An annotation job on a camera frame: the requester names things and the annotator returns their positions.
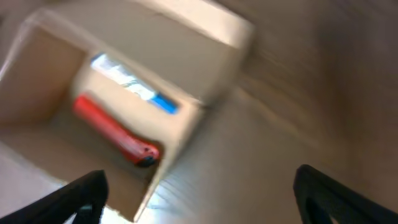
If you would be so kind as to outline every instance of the red object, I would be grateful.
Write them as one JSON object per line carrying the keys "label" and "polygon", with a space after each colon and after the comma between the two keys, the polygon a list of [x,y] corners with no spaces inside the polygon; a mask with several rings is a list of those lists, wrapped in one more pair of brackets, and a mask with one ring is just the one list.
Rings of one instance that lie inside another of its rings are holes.
{"label": "red object", "polygon": [[138,166],[150,166],[159,158],[159,149],[122,127],[115,119],[98,106],[88,95],[79,96],[74,112],[110,141]]}

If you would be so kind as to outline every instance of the open box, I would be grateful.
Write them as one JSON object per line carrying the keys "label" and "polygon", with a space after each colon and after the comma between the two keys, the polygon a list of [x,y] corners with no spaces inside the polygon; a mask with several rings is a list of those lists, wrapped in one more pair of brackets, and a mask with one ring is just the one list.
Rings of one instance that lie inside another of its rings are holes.
{"label": "open box", "polygon": [[[21,25],[0,72],[0,141],[62,180],[104,169],[109,206],[134,221],[204,106],[233,80],[249,40],[242,20],[236,26],[247,36],[231,45],[159,13],[153,5],[116,0],[42,8]],[[165,113],[93,70],[91,59],[101,52],[176,102],[177,113]],[[86,91],[123,126],[161,142],[161,162],[135,167],[78,119],[72,102]]]}

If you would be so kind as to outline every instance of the blue cap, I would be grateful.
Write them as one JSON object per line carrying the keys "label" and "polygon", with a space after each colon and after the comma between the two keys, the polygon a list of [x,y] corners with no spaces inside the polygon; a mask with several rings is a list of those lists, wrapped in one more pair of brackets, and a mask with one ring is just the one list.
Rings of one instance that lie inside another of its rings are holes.
{"label": "blue cap", "polygon": [[166,97],[164,97],[163,95],[161,95],[160,93],[156,94],[156,96],[153,97],[152,99],[150,99],[149,101],[151,103],[155,104],[156,106],[158,106],[159,108],[162,108],[169,114],[177,113],[177,110],[178,110],[177,105],[174,102],[172,102],[171,100],[169,100]]}

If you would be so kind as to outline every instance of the red marker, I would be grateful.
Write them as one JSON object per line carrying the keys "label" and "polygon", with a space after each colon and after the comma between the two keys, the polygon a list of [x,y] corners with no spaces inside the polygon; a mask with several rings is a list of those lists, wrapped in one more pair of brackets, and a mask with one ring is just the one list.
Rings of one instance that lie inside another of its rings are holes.
{"label": "red marker", "polygon": [[73,110],[80,118],[118,145],[125,157],[135,165],[148,167],[159,159],[157,146],[126,130],[88,95],[79,96],[73,105]]}

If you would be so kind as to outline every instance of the blue marker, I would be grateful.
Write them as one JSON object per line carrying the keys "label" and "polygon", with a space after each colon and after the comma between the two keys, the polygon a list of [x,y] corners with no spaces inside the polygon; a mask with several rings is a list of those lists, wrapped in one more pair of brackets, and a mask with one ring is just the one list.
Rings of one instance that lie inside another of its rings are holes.
{"label": "blue marker", "polygon": [[99,54],[94,57],[91,61],[91,67],[119,85],[122,85],[125,89],[137,94],[141,99],[163,109],[165,112],[169,114],[177,113],[178,108],[173,101],[146,85],[142,80],[125,69],[120,63],[110,59],[106,54]]}

